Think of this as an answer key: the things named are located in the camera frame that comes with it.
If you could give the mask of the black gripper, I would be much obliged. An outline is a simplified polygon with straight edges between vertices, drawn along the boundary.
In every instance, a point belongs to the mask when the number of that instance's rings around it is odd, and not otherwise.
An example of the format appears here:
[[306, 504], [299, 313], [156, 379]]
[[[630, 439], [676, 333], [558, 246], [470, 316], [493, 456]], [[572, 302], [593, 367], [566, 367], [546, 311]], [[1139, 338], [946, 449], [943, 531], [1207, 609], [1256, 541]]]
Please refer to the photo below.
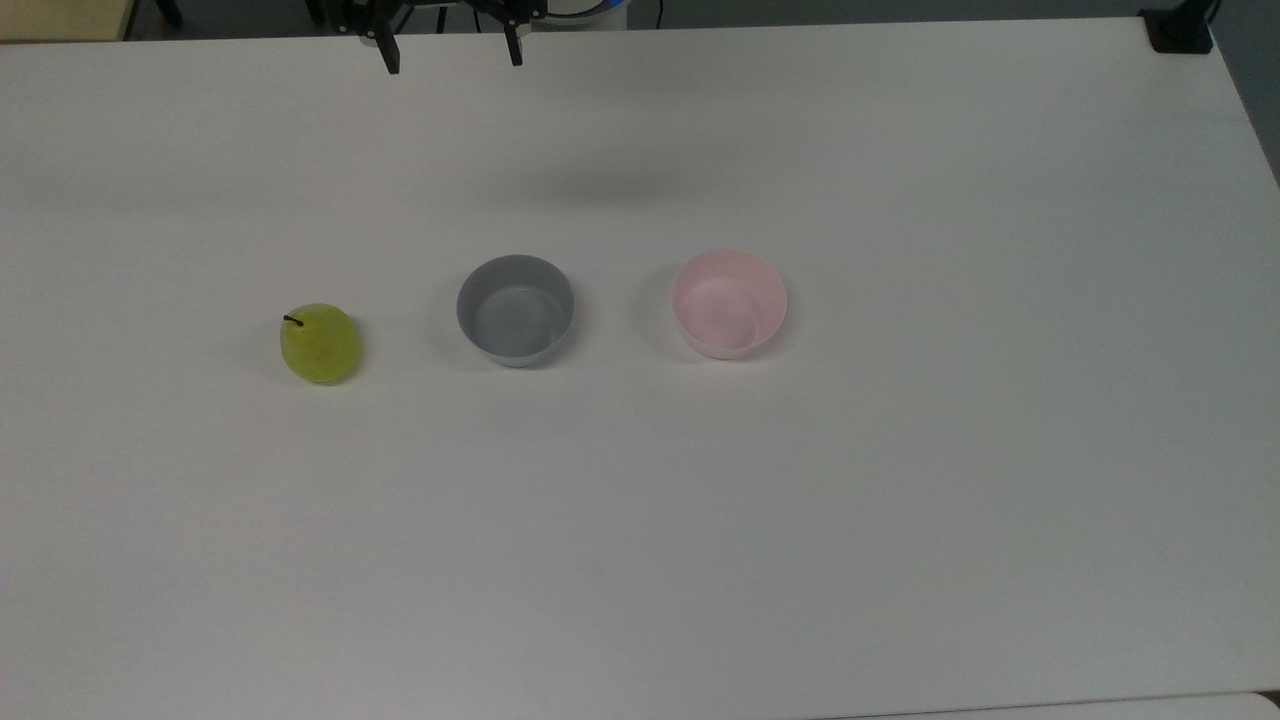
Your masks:
[[390, 76], [401, 72], [401, 50], [393, 31], [410, 8], [463, 6], [492, 18], [502, 29], [513, 67], [524, 65], [524, 36], [534, 20], [544, 19], [548, 1], [330, 1], [330, 28], [338, 35], [362, 35], [375, 47]]

